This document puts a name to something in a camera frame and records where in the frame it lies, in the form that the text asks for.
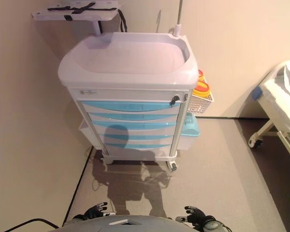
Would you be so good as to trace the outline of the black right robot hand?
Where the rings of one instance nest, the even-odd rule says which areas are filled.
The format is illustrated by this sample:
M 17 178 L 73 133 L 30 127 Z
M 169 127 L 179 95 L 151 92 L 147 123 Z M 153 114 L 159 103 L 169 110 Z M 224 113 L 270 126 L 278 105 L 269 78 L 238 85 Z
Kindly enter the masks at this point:
M 203 219 L 206 217 L 205 213 L 195 206 L 184 207 L 187 215 L 178 216 L 175 218 L 180 223 L 191 223 L 193 226 L 199 226 L 203 224 Z

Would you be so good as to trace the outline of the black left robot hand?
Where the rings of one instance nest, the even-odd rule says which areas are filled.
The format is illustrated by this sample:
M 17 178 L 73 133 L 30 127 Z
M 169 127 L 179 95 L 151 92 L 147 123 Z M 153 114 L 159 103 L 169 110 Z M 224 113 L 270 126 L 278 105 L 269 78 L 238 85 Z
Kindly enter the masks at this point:
M 101 217 L 107 217 L 107 216 L 115 216 L 115 212 L 106 212 L 107 210 L 107 202 L 98 203 L 97 205 L 89 208 L 84 213 L 85 219 L 94 219 L 94 218 L 101 218 Z

